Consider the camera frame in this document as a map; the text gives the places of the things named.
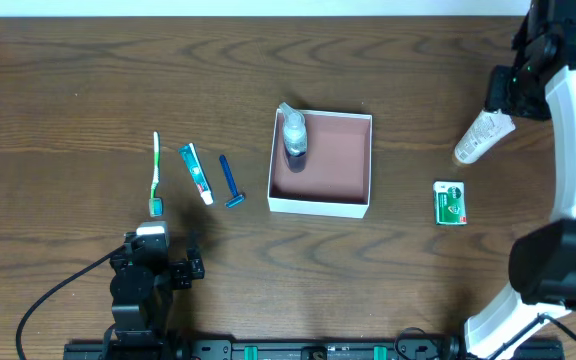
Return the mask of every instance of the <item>white box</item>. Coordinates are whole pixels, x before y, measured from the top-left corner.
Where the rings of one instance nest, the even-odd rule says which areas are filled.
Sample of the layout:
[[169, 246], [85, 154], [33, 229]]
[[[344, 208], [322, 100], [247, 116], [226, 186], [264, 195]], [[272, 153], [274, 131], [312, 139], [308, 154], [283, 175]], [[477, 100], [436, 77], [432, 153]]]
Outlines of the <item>white box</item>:
[[299, 111], [308, 133], [306, 167], [300, 173], [286, 165], [283, 113], [275, 113], [270, 211], [363, 218], [370, 206], [372, 115]]

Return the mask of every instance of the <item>blue toothpaste tube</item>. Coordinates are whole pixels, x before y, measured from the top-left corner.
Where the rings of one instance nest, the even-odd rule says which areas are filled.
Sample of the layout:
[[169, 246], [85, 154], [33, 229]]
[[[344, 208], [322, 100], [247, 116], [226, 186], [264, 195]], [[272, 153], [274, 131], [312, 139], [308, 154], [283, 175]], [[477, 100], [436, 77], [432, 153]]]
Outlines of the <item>blue toothpaste tube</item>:
[[204, 200], [206, 205], [211, 205], [214, 202], [212, 198], [212, 191], [210, 191], [210, 186], [208, 186], [208, 181], [204, 175], [204, 170], [201, 168], [199, 163], [199, 157], [197, 156], [197, 151], [195, 150], [195, 145], [190, 143], [179, 149], [179, 155], [184, 158], [188, 171], [192, 176], [197, 189], [199, 190], [199, 195]]

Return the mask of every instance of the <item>toothpaste cap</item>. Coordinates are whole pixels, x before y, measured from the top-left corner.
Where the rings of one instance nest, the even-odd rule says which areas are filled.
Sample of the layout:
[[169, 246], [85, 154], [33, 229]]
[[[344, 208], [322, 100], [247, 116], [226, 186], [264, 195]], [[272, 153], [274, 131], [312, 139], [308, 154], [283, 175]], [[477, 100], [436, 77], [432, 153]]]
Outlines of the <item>toothpaste cap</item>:
[[204, 200], [204, 203], [206, 205], [212, 205], [212, 203], [214, 202], [212, 198], [212, 192], [210, 190], [202, 192], [201, 198]]

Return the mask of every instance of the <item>green and white package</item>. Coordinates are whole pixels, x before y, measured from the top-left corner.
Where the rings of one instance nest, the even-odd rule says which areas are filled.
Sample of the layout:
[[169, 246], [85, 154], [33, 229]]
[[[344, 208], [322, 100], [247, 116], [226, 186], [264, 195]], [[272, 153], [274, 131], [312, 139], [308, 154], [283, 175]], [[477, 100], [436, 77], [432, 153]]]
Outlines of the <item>green and white package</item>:
[[464, 183], [435, 181], [435, 222], [438, 225], [466, 225]]

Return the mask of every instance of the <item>soap box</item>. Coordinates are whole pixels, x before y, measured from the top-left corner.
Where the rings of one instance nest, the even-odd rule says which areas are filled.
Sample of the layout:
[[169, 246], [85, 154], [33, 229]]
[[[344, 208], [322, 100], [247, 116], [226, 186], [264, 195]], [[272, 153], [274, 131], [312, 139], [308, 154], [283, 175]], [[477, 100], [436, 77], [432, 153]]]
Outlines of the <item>soap box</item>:
[[363, 218], [370, 206], [372, 115], [299, 110], [306, 118], [306, 167], [286, 164], [283, 113], [275, 113], [268, 175], [270, 211]]
[[464, 183], [435, 181], [435, 222], [438, 225], [466, 225]]

